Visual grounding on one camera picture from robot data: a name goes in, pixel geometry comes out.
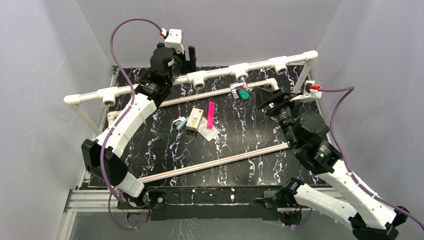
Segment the chrome water faucet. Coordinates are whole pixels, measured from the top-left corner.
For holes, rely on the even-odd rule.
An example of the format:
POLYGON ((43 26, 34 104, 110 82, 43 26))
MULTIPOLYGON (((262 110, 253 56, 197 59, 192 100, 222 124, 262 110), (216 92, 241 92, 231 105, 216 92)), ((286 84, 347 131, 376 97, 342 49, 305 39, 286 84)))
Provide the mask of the chrome water faucet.
POLYGON ((248 93, 250 93, 251 91, 251 89, 247 86, 247 83, 245 81, 234 82, 229 85, 229 88, 234 99, 240 99, 239 91, 247 91, 248 93))

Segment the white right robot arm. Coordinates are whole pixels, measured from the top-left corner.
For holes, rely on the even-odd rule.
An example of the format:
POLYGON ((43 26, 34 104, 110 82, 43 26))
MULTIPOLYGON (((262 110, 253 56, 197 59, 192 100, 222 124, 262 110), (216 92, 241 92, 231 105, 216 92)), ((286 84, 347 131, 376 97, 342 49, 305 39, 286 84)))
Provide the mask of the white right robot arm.
POLYGON ((287 145, 300 164, 334 187, 343 200, 314 190, 291 178, 271 197, 260 199, 265 205, 306 206, 342 223, 358 240, 394 240, 397 227, 408 219, 402 206, 389 206, 376 193, 365 190, 359 178, 348 171, 343 156, 327 140, 329 127, 315 111, 300 112, 301 101, 283 89, 255 87, 256 107, 278 119, 287 145))

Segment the white PVC pipe frame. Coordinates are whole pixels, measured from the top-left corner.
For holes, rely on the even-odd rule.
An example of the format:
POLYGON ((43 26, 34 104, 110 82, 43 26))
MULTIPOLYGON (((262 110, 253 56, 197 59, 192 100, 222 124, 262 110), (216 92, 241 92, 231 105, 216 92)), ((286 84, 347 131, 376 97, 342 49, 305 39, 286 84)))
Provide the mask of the white PVC pipe frame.
MULTIPOLYGON (((272 68, 278 74, 282 74, 287 69, 288 66, 303 65, 301 75, 299 76, 295 87, 290 92, 293 95, 293 97, 295 97, 296 95, 302 94, 305 87, 305 83, 306 83, 306 76, 312 67, 313 61, 317 57, 318 57, 317 51, 312 50, 312 51, 304 52, 298 55, 279 56, 279 57, 274 57, 274 58, 270 58, 270 59, 258 61, 258 62, 234 64, 225 68, 218 68, 218 69, 207 70, 207 71, 205 70, 194 71, 191 73, 187 73, 185 75, 178 76, 172 86, 178 85, 178 84, 191 84, 197 89, 202 89, 205 85, 205 80, 210 78, 234 76, 237 79, 236 81, 237 83, 237 82, 244 82, 244 79, 247 77, 248 72, 250 71, 265 69, 265 68, 269 68, 269 69, 272 68)), ((64 98, 64 103, 70 109, 75 111, 83 119, 83 121, 94 132, 95 139, 96 139, 96 137, 99 136, 104 131, 100 130, 94 124, 94 122, 86 115, 86 113, 80 109, 80 104, 84 102, 96 100, 96 99, 101 99, 105 106, 110 107, 115 104, 116 98, 121 95, 129 94, 132 97, 132 94, 135 92, 134 89, 137 87, 137 85, 138 84, 129 83, 127 86, 124 86, 124 87, 108 87, 108 88, 99 89, 91 93, 67 95, 64 98)), ((279 89, 278 84, 274 79, 266 79, 263 81, 247 84, 247 86, 251 90, 253 90, 254 87, 262 87, 265 85, 271 86, 273 90, 279 89)), ((230 88, 225 89, 225 92, 231 93, 230 88)), ((158 109, 161 107, 167 107, 167 106, 176 105, 180 103, 190 102, 193 100, 199 100, 199 99, 217 96, 217 95, 220 95, 221 93, 222 93, 221 90, 217 90, 217 91, 205 92, 205 93, 197 94, 194 96, 183 97, 183 98, 173 99, 173 100, 167 100, 166 98, 162 102, 162 104, 158 107, 158 109)), ((112 115, 112 120, 109 121, 108 127, 112 125, 113 121, 121 114, 121 112, 122 111, 118 113, 114 113, 112 115)), ((154 182, 157 180, 166 179, 173 176, 184 175, 187 173, 192 173, 192 172, 204 170, 207 168, 236 162, 241 159, 242 157, 240 155, 235 157, 222 158, 222 159, 209 161, 209 162, 198 164, 198 165, 193 165, 190 167, 186 167, 186 168, 182 168, 182 169, 178 169, 174 171, 167 171, 163 174, 153 175, 148 178, 138 178, 138 180, 143 184, 148 182, 154 182)))

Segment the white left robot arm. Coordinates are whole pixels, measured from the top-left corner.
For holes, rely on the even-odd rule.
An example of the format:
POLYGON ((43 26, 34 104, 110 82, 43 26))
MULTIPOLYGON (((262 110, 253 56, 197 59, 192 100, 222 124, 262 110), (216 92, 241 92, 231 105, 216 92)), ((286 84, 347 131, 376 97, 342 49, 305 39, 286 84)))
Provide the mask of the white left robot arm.
POLYGON ((141 124, 171 93, 176 78, 196 71, 194 46, 188 47, 188 56, 186 59, 186 55, 177 53, 174 47, 159 43, 128 105, 95 140, 86 139, 81 145, 85 169, 103 180, 110 190, 117 188, 129 195, 130 202, 137 208, 147 206, 149 194, 143 191, 144 184, 129 172, 121 156, 141 124))

